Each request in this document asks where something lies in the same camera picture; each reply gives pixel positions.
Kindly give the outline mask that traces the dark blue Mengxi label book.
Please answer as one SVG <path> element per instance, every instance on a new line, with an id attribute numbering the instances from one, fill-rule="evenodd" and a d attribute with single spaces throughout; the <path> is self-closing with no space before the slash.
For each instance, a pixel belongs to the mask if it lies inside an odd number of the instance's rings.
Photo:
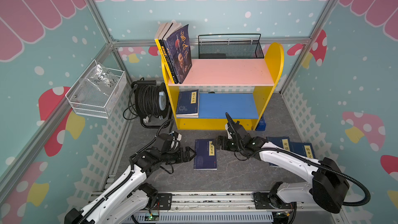
<path id="1" fill-rule="evenodd" d="M 213 139 L 197 139 L 195 140 L 195 152 L 193 168 L 195 170 L 216 170 L 217 169 L 217 153 Z"/>

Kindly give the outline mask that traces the old man cover book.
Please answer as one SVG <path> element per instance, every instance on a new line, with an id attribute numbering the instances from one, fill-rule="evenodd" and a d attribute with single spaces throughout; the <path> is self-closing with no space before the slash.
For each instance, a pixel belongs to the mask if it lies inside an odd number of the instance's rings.
<path id="1" fill-rule="evenodd" d="M 181 23 L 173 22 L 172 28 L 163 38 L 169 54 L 172 67 L 178 82 L 182 84 L 186 79 L 191 67 L 191 45 L 189 38 L 189 25 L 183 26 Z"/>

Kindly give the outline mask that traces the dark blue Sunzi label book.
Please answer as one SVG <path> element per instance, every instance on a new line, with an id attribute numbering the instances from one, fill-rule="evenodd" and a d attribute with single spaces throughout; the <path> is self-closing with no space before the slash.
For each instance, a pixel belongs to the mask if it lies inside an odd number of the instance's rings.
<path id="1" fill-rule="evenodd" d="M 199 89 L 191 91 L 180 91 L 177 102 L 177 114 L 199 113 Z"/>

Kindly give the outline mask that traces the dark blue bagua cover book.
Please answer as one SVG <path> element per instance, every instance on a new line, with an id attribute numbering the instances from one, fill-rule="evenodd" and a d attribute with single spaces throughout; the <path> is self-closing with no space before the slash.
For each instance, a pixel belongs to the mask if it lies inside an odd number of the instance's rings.
<path id="1" fill-rule="evenodd" d="M 176 115 L 177 118 L 198 118 L 199 114 L 177 114 Z"/>

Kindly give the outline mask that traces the yellow cartoon cover book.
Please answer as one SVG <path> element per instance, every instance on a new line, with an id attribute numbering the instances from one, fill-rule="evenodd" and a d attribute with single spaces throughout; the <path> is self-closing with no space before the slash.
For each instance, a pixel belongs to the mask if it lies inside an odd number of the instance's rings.
<path id="1" fill-rule="evenodd" d="M 162 55 L 162 52 L 161 52 L 161 47 L 160 47 L 160 44 L 159 44 L 159 41 L 158 41 L 158 38 L 157 38 L 157 35 L 158 35 L 159 33 L 160 33 L 160 25 L 159 25 L 159 28 L 158 28 L 158 31 L 157 31 L 157 33 L 156 33 L 156 35 L 155 35 L 154 40 L 155 40 L 155 43 L 156 43 L 157 48 L 158 48 L 158 50 L 159 50 L 159 53 L 160 53 L 160 55 L 161 55 L 162 64 L 164 65 L 164 67 L 165 67 L 165 69 L 166 69 L 167 64 L 165 63 L 165 60 L 164 60 L 164 58 L 163 58 L 163 55 Z"/>

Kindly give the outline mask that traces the black antler cover book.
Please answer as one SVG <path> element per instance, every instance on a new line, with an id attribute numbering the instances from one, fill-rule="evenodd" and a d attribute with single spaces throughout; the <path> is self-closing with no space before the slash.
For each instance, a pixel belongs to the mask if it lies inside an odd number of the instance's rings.
<path id="1" fill-rule="evenodd" d="M 158 38 L 158 41 L 159 41 L 159 44 L 161 47 L 161 52 L 162 52 L 163 58 L 165 60 L 165 63 L 167 64 L 166 70 L 171 78 L 172 83 L 176 84 L 178 82 L 177 76 L 175 75 L 169 54 L 167 52 L 167 48 L 165 46 L 165 41 L 163 40 L 163 38 L 166 36 L 167 32 L 172 28 L 172 26 L 173 26 L 172 22 L 162 23 L 160 25 L 160 33 L 157 35 L 157 38 Z"/>

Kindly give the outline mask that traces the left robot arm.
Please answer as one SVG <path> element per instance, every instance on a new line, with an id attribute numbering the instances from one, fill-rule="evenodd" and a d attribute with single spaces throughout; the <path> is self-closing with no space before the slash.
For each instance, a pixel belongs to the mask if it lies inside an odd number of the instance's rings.
<path id="1" fill-rule="evenodd" d="M 122 175 L 91 203 L 64 217 L 66 224 L 120 224 L 139 210 L 159 209 L 158 191 L 146 179 L 156 170 L 173 174 L 174 165 L 190 162 L 196 156 L 187 146 L 181 147 L 181 135 L 172 128 L 174 121 L 165 121 L 153 140 L 129 157 L 129 166 Z"/>

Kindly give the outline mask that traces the dark blue thread-bound book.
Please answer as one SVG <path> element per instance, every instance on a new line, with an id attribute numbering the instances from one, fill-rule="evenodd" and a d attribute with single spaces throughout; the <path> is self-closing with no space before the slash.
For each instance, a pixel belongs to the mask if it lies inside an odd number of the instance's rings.
<path id="1" fill-rule="evenodd" d="M 199 116 L 176 116 L 179 119 L 197 119 Z"/>

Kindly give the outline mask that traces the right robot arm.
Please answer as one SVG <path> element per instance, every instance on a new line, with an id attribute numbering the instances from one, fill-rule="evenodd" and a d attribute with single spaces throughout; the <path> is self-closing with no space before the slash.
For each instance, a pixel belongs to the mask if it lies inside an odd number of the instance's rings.
<path id="1" fill-rule="evenodd" d="M 369 190 L 358 180 L 342 173 L 334 160 L 317 160 L 285 150 L 268 139 L 252 137 L 229 114 L 226 118 L 228 136 L 217 137 L 213 142 L 215 149 L 240 154 L 242 161 L 257 159 L 275 164 L 304 180 L 295 184 L 276 182 L 265 196 L 255 194 L 259 204 L 281 209 L 288 204 L 296 208 L 299 202 L 315 203 L 330 213 L 338 214 L 342 206 L 363 206 L 370 202 Z"/>

